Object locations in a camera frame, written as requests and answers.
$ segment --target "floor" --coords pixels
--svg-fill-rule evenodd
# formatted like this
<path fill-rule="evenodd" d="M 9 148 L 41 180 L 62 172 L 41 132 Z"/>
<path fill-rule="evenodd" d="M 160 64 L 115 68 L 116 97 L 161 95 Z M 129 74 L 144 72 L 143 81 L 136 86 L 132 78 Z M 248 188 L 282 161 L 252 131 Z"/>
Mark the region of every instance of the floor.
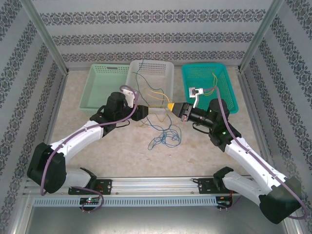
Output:
<path fill-rule="evenodd" d="M 228 68 L 228 73 L 239 106 L 238 113 L 230 115 L 229 122 L 259 153 L 235 69 Z M 79 109 L 87 77 L 88 71 L 69 73 L 52 142 L 68 136 L 88 121 L 90 116 Z M 174 102 L 184 101 L 181 67 L 176 67 Z M 155 115 L 149 118 L 153 124 L 164 128 L 169 125 L 168 119 L 160 123 Z M 160 144 L 148 150 L 150 141 L 160 132 L 131 121 L 130 126 L 113 130 L 79 152 L 71 160 L 70 167 L 85 167 L 99 177 L 212 176 L 225 166 L 242 175 L 248 174 L 234 159 L 215 147 L 208 135 L 193 130 L 190 122 L 179 121 L 177 125 L 182 130 L 182 142 L 175 148 Z"/>

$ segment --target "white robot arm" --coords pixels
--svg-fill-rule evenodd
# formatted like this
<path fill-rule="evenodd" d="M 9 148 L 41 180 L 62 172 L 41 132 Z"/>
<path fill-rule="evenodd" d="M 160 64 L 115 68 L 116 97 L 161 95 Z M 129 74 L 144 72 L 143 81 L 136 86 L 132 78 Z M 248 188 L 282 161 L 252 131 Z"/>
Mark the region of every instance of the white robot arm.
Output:
<path fill-rule="evenodd" d="M 295 177 L 287 179 L 284 174 L 274 169 L 260 157 L 233 126 L 227 123 L 228 126 L 226 127 L 222 117 L 224 113 L 221 114 L 218 99 L 213 99 L 210 102 L 207 111 L 196 108 L 199 94 L 203 94 L 203 89 L 200 89 L 198 92 L 196 90 L 190 92 L 190 96 L 192 95 L 196 98 L 195 105 L 189 103 L 170 103 L 168 108 L 177 117 L 181 118 L 181 121 L 192 121 L 193 128 L 200 132 L 202 130 L 197 129 L 195 126 L 203 125 L 208 127 L 209 132 L 207 134 L 211 142 L 239 162 L 255 180 L 254 182 L 246 179 L 234 172 L 233 169 L 226 167 L 214 174 L 215 186 L 218 189 L 226 188 L 235 191 L 253 201 L 260 207 L 266 218 L 273 223 L 279 223 L 295 210 L 299 209 L 301 207 L 299 202 L 286 191 L 281 183 L 286 184 L 298 197 L 301 197 L 300 181 Z M 134 111 L 133 100 L 134 95 L 128 90 L 124 90 L 123 94 L 114 92 L 108 98 L 107 105 L 102 106 L 76 132 L 51 145 L 39 144 L 35 149 L 28 168 L 28 177 L 37 184 L 40 184 L 45 163 L 49 155 L 57 150 L 48 167 L 44 189 L 49 193 L 54 193 L 61 187 L 75 186 L 94 189 L 94 181 L 96 180 L 94 174 L 84 168 L 70 169 L 67 168 L 67 165 L 72 157 L 80 150 L 90 143 L 101 139 L 116 128 L 116 124 L 106 126 L 97 125 L 123 119 L 130 112 Z M 221 102 L 227 121 L 229 110 L 225 101 L 222 100 Z M 147 115 L 148 107 L 139 106 L 131 118 L 138 121 Z"/>
<path fill-rule="evenodd" d="M 245 196 L 257 204 L 271 222 L 281 222 L 301 207 L 298 201 L 301 197 L 300 181 L 295 177 L 287 178 L 247 144 L 240 132 L 228 123 L 230 111 L 226 102 L 221 100 L 219 92 L 219 99 L 211 100 L 207 111 L 197 108 L 198 95 L 204 91 L 190 88 L 190 97 L 196 99 L 194 105 L 186 102 L 170 103 L 168 108 L 181 118 L 181 121 L 191 121 L 195 130 L 208 134 L 211 142 L 239 162 L 254 180 L 246 179 L 226 167 L 214 174 L 216 187 Z M 196 126 L 199 125 L 209 128 L 209 132 L 198 129 Z"/>

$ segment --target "teal basket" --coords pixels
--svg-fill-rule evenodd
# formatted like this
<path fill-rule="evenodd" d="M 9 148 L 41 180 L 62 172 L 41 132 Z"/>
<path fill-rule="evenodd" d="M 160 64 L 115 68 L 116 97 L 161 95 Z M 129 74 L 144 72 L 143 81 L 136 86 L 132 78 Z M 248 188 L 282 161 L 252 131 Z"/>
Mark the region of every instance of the teal basket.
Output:
<path fill-rule="evenodd" d="M 238 112 L 238 104 L 233 92 L 228 72 L 225 65 L 221 63 L 195 63 L 182 66 L 182 75 L 184 81 L 185 96 L 188 103 L 194 104 L 195 98 L 190 98 L 189 88 L 209 89 L 214 86 L 214 76 L 218 82 L 217 87 L 220 90 L 221 98 L 225 100 L 231 114 Z M 217 98 L 216 91 L 211 95 L 199 95 L 198 108 L 207 110 L 212 99 Z"/>
<path fill-rule="evenodd" d="M 92 64 L 84 86 L 79 108 L 87 115 L 94 115 L 112 92 L 120 92 L 126 83 L 129 65 Z"/>

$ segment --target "striped wall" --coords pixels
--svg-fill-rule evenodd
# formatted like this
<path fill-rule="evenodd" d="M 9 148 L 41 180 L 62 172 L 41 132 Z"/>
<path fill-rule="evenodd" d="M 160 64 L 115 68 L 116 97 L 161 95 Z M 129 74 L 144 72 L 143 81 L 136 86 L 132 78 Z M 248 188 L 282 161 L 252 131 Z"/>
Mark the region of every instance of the striped wall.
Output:
<path fill-rule="evenodd" d="M 0 1 L 0 234 L 19 205 L 34 145 L 47 134 L 62 74 L 18 0 Z"/>
<path fill-rule="evenodd" d="M 312 1 L 286 0 L 245 71 L 275 167 L 312 213 Z M 300 221 L 312 233 L 312 216 Z"/>
<path fill-rule="evenodd" d="M 71 68 L 95 62 L 239 65 L 272 0 L 34 0 Z"/>

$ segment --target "perforated basket wall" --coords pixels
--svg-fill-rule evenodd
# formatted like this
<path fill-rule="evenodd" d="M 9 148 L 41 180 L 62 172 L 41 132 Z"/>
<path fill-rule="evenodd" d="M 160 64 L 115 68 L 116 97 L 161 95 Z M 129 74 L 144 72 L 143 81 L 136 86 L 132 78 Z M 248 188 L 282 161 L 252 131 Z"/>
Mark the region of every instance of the perforated basket wall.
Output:
<path fill-rule="evenodd" d="M 129 65 L 93 64 L 83 90 L 79 108 L 87 115 L 93 115 L 106 104 L 112 92 L 126 83 Z"/>
<path fill-rule="evenodd" d="M 163 95 L 153 94 L 148 91 L 151 89 L 151 87 L 158 89 L 156 92 L 162 93 L 163 90 L 164 94 L 166 94 L 172 101 L 174 88 L 174 69 L 175 67 L 171 62 L 156 60 L 134 60 L 130 63 L 126 84 L 136 90 L 139 90 L 142 94 L 143 97 L 139 95 L 138 98 L 139 105 L 149 105 L 152 107 L 150 108 L 151 111 L 157 111 L 155 108 L 160 107 L 162 104 L 166 107 L 168 101 L 162 102 L 162 100 L 152 98 L 151 96 L 148 96 L 146 92 L 155 97 L 164 98 Z"/>
<path fill-rule="evenodd" d="M 216 75 L 217 86 L 220 90 L 221 98 L 225 100 L 231 114 L 238 112 L 238 104 L 230 82 L 226 66 L 221 63 L 195 63 L 182 66 L 182 75 L 185 88 L 186 101 L 194 103 L 195 99 L 189 97 L 189 88 L 209 89 L 214 86 L 214 76 Z M 216 91 L 210 96 L 200 95 L 198 108 L 207 110 L 210 101 L 217 98 Z"/>

